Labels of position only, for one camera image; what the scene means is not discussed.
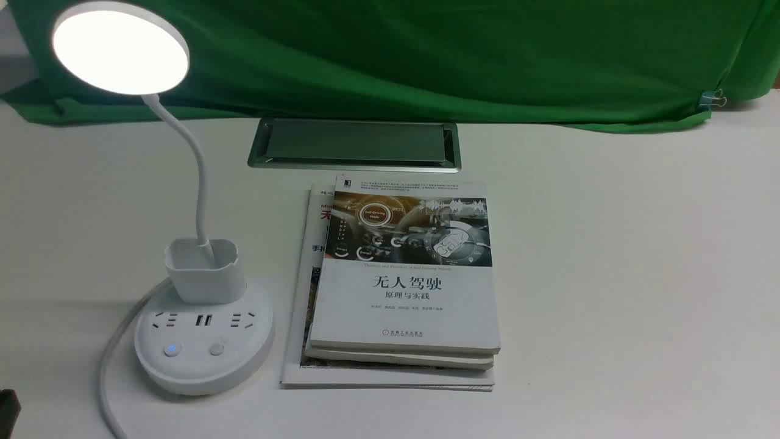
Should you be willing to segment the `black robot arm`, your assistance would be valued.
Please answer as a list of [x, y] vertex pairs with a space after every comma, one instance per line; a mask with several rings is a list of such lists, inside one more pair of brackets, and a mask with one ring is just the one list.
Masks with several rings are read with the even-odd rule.
[[0, 436], [1, 438], [11, 438], [21, 411], [21, 404], [14, 390], [3, 389], [1, 391], [0, 409]]

